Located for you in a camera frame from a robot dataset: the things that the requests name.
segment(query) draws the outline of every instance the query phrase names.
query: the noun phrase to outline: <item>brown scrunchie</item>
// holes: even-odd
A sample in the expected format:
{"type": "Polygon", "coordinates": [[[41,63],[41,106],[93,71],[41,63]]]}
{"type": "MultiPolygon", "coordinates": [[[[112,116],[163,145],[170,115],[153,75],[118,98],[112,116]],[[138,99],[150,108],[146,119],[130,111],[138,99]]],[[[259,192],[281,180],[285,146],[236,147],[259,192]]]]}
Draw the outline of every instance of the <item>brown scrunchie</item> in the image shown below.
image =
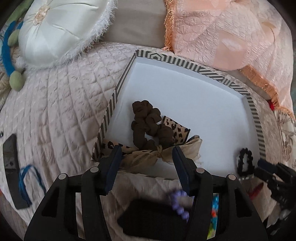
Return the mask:
{"type": "Polygon", "coordinates": [[[173,134],[174,131],[169,126],[165,126],[164,124],[160,124],[160,129],[157,132],[157,136],[159,138],[159,144],[166,149],[170,146],[174,145],[173,134]]]}
{"type": "Polygon", "coordinates": [[[132,107],[135,114],[135,120],[131,124],[133,143],[139,150],[157,150],[155,142],[145,138],[145,132],[150,136],[160,135],[159,144],[163,149],[174,144],[173,130],[165,125],[157,125],[161,121],[159,109],[153,108],[147,100],[136,101],[132,107]]]}

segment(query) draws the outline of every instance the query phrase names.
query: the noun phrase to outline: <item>quilted bedspread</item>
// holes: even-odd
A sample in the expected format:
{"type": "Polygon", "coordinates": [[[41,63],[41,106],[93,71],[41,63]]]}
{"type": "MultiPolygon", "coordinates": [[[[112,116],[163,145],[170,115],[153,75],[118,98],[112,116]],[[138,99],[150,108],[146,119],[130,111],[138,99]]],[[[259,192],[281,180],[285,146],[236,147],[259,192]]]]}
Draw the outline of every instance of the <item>quilted bedspread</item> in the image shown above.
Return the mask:
{"type": "MultiPolygon", "coordinates": [[[[99,126],[114,88],[136,49],[163,52],[128,44],[97,43],[67,65],[25,71],[25,86],[20,92],[12,90],[9,93],[0,113],[0,127],[4,132],[0,139],[0,189],[12,207],[3,165],[3,142],[16,133],[20,167],[33,164],[47,190],[60,173],[78,175],[93,167],[91,154],[99,126]]],[[[278,162],[283,157],[276,119],[263,98],[244,87],[252,94],[260,120],[265,124],[266,159],[278,162]]],[[[17,213],[28,225],[44,195],[30,172],[25,177],[25,185],[33,204],[17,213]]],[[[178,180],[118,174],[112,191],[102,197],[112,239],[130,240],[118,226],[117,218],[132,199],[143,197],[164,201],[166,193],[175,188],[180,188],[178,180]]],[[[270,199],[267,187],[260,195],[255,206],[264,219],[275,202],[270,199]]],[[[79,232],[83,233],[79,196],[76,203],[79,232]]]]}

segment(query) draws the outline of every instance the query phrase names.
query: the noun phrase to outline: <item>black scrunchie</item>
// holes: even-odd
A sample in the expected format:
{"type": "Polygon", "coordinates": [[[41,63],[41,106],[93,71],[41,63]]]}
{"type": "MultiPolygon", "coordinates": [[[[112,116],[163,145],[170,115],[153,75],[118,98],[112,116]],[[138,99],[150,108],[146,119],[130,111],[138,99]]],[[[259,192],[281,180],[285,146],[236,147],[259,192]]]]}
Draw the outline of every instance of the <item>black scrunchie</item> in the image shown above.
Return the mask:
{"type": "Polygon", "coordinates": [[[255,166],[253,166],[253,157],[252,157],[252,152],[250,150],[248,150],[248,148],[243,148],[241,149],[241,151],[239,152],[239,161],[238,161],[238,165],[237,165],[237,173],[240,177],[245,177],[247,175],[251,175],[254,173],[255,170],[255,166]],[[242,167],[244,165],[244,155],[247,154],[248,158],[247,158],[247,163],[248,163],[248,170],[246,172],[242,171],[242,167]]]}

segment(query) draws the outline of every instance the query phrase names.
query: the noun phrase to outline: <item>black phone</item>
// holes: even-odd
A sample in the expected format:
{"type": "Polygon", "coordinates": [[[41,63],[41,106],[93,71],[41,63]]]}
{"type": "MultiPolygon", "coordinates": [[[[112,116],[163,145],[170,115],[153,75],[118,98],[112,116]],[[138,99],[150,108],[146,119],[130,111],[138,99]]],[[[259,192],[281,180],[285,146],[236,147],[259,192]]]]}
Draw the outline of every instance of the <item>black phone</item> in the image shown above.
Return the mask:
{"type": "Polygon", "coordinates": [[[27,208],[19,190],[20,167],[17,158],[17,136],[12,134],[3,144],[3,161],[9,192],[16,209],[27,208]]]}

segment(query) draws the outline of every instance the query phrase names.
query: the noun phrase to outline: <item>white satin pillow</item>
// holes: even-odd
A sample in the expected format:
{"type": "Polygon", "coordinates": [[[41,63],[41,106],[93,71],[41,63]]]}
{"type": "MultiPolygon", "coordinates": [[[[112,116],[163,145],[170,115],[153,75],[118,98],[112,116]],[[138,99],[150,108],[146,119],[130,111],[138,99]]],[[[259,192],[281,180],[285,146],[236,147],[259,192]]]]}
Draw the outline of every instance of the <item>white satin pillow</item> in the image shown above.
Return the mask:
{"type": "Polygon", "coordinates": [[[34,0],[24,17],[19,47],[26,64],[65,63],[107,29],[115,0],[34,0]]]}

